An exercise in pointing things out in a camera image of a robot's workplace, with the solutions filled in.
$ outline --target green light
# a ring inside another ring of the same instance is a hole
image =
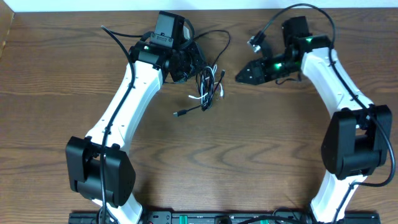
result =
[[[276,69],[280,69],[281,66],[282,66],[282,63],[275,64],[275,68],[276,68]]]

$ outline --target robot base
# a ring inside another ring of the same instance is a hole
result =
[[[156,212],[148,211],[142,215],[139,224],[237,224],[248,220],[250,218],[259,217],[261,215],[271,216],[272,212],[265,213],[180,213],[180,212]],[[292,212],[278,210],[277,216],[295,219]],[[300,219],[301,223],[319,224],[313,222],[310,215],[305,212],[294,211],[294,215]],[[69,224],[77,223],[96,223],[97,213],[71,213],[69,214]],[[274,220],[263,220],[254,222],[253,224],[274,224],[274,223],[287,223]],[[346,213],[343,220],[339,224],[381,224],[380,216],[377,213],[364,212],[364,213]]]

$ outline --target wooden tabletop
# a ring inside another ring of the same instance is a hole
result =
[[[395,120],[398,148],[398,9],[327,9],[337,27],[336,49],[355,84]],[[197,34],[226,29],[230,48],[219,69],[225,98],[179,118],[197,105],[193,80],[163,85],[149,103],[132,142],[137,173],[134,195],[143,205],[174,210],[265,211],[303,208],[325,174],[320,145],[330,121],[310,80],[259,86],[234,76],[259,58],[246,42],[277,10],[177,11]],[[0,222],[65,223],[75,210],[97,210],[72,192],[65,145],[84,137],[108,107],[127,60],[100,28],[128,34],[154,30],[158,12],[17,13],[0,60]],[[274,53],[282,52],[280,25],[306,15],[311,32],[331,34],[317,11],[296,9],[267,30]],[[130,47],[136,39],[122,38]],[[209,60],[226,43],[224,34],[198,41]],[[368,182],[383,181],[390,162]],[[348,210],[377,210],[396,223],[398,178],[382,189],[360,187]]]

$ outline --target wooden table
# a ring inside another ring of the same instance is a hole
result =
[[[134,195],[143,205],[174,210],[264,211],[302,208],[325,173],[320,145],[329,123],[310,80],[282,86],[238,84],[234,76],[253,54],[246,41],[277,10],[177,11],[197,33],[227,29],[230,48],[218,67],[227,71],[225,98],[202,112],[175,118],[195,106],[193,80],[164,85],[134,135],[130,160]],[[346,71],[377,105],[398,115],[398,9],[328,9],[337,26],[336,49]],[[97,210],[68,184],[65,145],[83,137],[118,89],[127,60],[100,29],[142,34],[158,12],[17,13],[0,61],[0,222],[65,223],[75,210]],[[311,32],[331,34],[317,11],[296,9],[267,30],[282,52],[280,25],[306,15]],[[123,38],[129,47],[135,39]],[[209,60],[224,34],[199,40]],[[398,119],[391,141],[398,148]],[[368,182],[383,181],[390,163]],[[349,210],[377,210],[396,223],[398,178],[382,189],[360,187]]]

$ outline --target white backdrop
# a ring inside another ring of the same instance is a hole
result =
[[[398,7],[398,0],[4,0],[14,12]]]

